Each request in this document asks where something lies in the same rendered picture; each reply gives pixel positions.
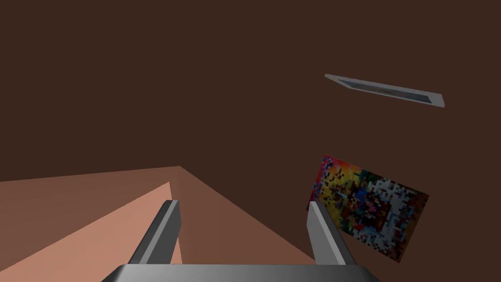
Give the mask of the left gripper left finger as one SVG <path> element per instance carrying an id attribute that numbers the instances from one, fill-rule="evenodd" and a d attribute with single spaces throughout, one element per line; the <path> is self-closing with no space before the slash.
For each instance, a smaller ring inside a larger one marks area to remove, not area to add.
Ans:
<path id="1" fill-rule="evenodd" d="M 170 264 L 181 228 L 177 200 L 166 200 L 128 261 L 129 264 Z"/>

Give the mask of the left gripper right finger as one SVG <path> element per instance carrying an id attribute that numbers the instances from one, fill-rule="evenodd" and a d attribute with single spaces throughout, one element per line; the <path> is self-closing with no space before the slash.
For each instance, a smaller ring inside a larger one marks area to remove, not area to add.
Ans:
<path id="1" fill-rule="evenodd" d="M 316 264 L 356 264 L 325 205 L 309 202 L 306 225 Z"/>

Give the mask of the colourful picture on wall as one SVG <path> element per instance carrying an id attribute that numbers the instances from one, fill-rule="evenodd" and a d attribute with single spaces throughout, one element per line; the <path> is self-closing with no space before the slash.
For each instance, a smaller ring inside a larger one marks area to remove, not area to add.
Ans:
<path id="1" fill-rule="evenodd" d="M 371 249 L 400 262 L 429 195 L 325 155 L 310 201 L 334 224 Z"/>

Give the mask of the grey framed picture on wall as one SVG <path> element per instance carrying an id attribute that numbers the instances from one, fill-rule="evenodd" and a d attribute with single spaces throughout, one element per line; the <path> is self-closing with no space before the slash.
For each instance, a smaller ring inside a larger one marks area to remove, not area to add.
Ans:
<path id="1" fill-rule="evenodd" d="M 397 87 L 387 84 L 369 82 L 359 79 L 352 79 L 331 74 L 325 74 L 326 78 L 337 82 L 347 88 L 358 90 L 361 92 L 380 94 L 390 96 L 397 99 L 414 101 L 417 103 L 432 105 L 436 107 L 445 107 L 445 103 L 441 94 L 419 91 L 415 89 Z"/>

